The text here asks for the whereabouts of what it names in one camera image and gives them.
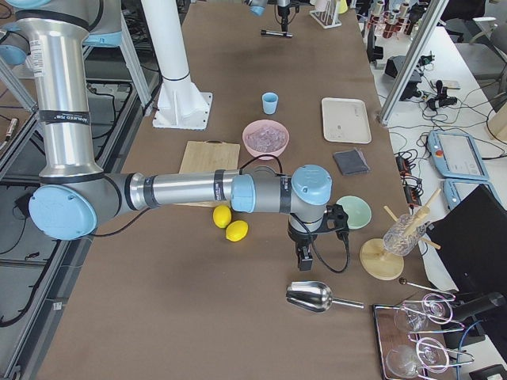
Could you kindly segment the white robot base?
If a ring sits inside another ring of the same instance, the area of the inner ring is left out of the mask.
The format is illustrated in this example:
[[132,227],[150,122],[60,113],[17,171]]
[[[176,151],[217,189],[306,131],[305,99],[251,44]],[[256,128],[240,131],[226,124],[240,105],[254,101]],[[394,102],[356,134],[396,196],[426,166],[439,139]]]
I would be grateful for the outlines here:
[[153,126],[203,131],[208,125],[212,94],[193,83],[175,1],[142,1],[162,76]]

